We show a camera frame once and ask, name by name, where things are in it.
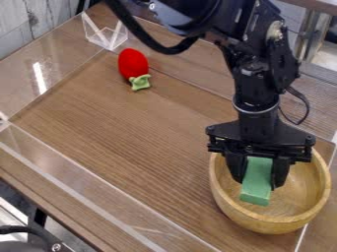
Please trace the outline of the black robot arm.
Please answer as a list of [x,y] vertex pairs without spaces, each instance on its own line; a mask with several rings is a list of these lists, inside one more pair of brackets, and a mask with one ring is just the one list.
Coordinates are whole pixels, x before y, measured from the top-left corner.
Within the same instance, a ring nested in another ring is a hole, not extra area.
[[296,93],[299,77],[280,10],[270,0],[149,0],[149,11],[175,34],[213,35],[234,80],[238,119],[207,127],[208,150],[224,156],[236,182],[247,159],[267,158],[267,184],[282,187],[291,165],[311,160],[315,139],[279,116],[280,95]]

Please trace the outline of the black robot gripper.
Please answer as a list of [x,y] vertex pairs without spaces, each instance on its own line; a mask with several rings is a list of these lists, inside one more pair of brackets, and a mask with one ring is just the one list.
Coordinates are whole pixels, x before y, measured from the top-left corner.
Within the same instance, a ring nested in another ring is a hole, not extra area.
[[247,158],[270,158],[271,188],[276,189],[284,185],[291,163],[310,162],[315,139],[280,120],[276,108],[236,109],[236,112],[236,120],[205,128],[208,150],[223,155],[231,178],[238,183],[244,177]]

